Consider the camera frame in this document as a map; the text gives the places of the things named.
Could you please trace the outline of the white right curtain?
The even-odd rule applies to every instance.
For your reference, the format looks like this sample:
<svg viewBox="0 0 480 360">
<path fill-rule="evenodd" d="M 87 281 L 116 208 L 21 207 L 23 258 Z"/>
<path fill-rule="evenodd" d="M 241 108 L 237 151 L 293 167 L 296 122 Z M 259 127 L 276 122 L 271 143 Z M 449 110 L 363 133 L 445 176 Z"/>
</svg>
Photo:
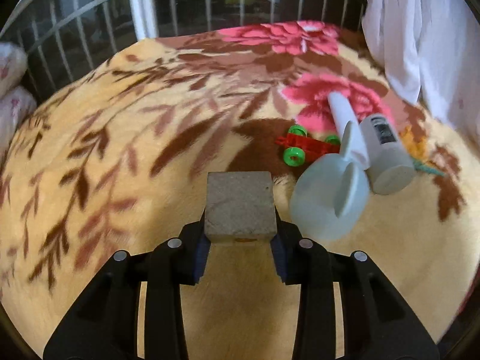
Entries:
<svg viewBox="0 0 480 360">
<path fill-rule="evenodd" d="M 362 28 L 403 100 L 479 139 L 479 23 L 465 0 L 367 0 Z"/>
</svg>

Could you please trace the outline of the grey cylindrical canister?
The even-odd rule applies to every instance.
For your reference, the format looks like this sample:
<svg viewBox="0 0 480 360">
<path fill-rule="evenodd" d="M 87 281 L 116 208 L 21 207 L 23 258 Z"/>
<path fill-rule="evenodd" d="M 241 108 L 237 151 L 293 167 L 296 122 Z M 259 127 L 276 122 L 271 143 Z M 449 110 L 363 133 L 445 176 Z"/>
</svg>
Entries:
<svg viewBox="0 0 480 360">
<path fill-rule="evenodd" d="M 406 188 L 416 170 L 394 126 L 382 114 L 369 115 L 360 122 L 370 166 L 367 169 L 375 194 L 390 195 Z"/>
</svg>

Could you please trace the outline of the floral plush bed blanket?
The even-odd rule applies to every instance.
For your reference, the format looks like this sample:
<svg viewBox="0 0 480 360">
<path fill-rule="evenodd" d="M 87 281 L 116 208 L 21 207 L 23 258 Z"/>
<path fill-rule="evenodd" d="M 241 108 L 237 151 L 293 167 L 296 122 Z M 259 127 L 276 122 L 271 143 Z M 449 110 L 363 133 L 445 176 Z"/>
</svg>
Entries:
<svg viewBox="0 0 480 360">
<path fill-rule="evenodd" d="M 400 99 L 359 36 L 303 21 L 140 41 L 17 130 L 1 167 L 1 303 L 32 350 L 116 250 L 153 250 L 197 220 L 210 172 L 270 172 L 289 219 L 302 169 L 275 140 L 295 124 L 331 133 L 331 90 L 444 147 L 445 177 L 373 195 L 352 232 L 325 243 L 369 254 L 439 340 L 479 264 L 479 152 Z"/>
</svg>

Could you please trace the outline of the light blue mouse-ear container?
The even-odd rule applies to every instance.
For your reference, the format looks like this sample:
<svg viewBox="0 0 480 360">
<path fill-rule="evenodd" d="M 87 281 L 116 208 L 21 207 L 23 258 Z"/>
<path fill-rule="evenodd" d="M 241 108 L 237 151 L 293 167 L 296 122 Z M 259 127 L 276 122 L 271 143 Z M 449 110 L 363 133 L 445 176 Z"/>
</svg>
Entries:
<svg viewBox="0 0 480 360">
<path fill-rule="evenodd" d="M 289 201 L 291 222 L 305 238 L 337 240 L 352 231 L 367 205 L 370 188 L 354 158 L 359 128 L 346 124 L 340 152 L 326 154 L 298 179 Z"/>
</svg>

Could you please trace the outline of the folded pink floral quilt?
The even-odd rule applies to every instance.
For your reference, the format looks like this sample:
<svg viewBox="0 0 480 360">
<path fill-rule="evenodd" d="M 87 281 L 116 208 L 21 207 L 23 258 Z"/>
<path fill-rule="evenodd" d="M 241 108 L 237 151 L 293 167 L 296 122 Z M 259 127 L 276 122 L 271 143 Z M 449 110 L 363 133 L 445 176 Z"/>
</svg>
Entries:
<svg viewBox="0 0 480 360">
<path fill-rule="evenodd" d="M 1 158 L 7 154 L 17 128 L 37 108 L 32 94 L 20 82 L 27 72 L 24 50 L 9 42 L 1 43 Z"/>
</svg>

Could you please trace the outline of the window with white frame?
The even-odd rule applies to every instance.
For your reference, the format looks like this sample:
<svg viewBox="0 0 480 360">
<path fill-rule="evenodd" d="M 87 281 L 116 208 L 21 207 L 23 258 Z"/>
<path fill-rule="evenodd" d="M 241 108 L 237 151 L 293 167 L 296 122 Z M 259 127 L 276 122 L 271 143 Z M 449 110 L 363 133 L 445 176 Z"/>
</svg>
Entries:
<svg viewBox="0 0 480 360">
<path fill-rule="evenodd" d="M 293 20 L 357 31 L 366 6 L 366 0 L 19 0 L 1 40 L 24 50 L 24 86 L 45 100 L 142 38 Z"/>
</svg>

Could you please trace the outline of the red green toy car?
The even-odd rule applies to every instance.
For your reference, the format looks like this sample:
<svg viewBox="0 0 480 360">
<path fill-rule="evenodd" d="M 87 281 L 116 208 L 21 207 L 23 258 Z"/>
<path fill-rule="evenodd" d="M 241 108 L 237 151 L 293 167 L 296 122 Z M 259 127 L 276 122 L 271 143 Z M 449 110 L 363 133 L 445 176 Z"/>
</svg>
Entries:
<svg viewBox="0 0 480 360">
<path fill-rule="evenodd" d="M 290 126 L 286 135 L 279 136 L 275 144 L 282 148 L 283 161 L 290 167 L 312 164 L 324 155 L 340 151 L 340 140 L 336 135 L 320 141 L 310 137 L 306 128 L 299 124 Z"/>
</svg>

